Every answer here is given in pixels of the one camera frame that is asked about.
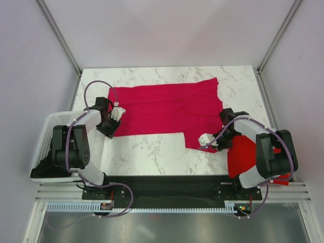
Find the magenta t shirt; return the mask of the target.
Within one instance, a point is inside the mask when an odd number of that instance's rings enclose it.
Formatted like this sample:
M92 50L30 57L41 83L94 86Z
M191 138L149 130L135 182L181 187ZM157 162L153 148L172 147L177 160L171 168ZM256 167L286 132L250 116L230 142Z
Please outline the magenta t shirt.
M116 87L108 99L126 111L115 136L182 133L185 147L199 149L202 134L222 128L218 80L197 83Z

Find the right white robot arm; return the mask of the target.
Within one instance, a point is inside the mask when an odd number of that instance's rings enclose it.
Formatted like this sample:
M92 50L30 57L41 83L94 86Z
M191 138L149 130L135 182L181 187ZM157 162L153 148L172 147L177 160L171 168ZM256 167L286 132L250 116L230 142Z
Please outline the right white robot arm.
M211 146L217 151L234 147L236 137L246 137L255 146L252 161L255 164L234 177L233 196L244 199L250 188L272 182L290 180L298 169L298 160L292 135L288 130L276 130L251 118L245 111L234 112L231 108L219 113L223 128L212 135Z

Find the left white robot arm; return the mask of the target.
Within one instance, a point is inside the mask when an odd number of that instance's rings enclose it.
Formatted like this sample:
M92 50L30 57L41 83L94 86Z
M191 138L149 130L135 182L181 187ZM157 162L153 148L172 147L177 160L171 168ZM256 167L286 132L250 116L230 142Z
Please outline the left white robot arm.
M78 175L88 186L94 187L93 192L100 199L110 196L111 187L106 174L92 162L88 133L97 130L105 137L113 138L125 112L118 102L98 97L95 105L87 106L70 125L53 128L52 164L70 175Z

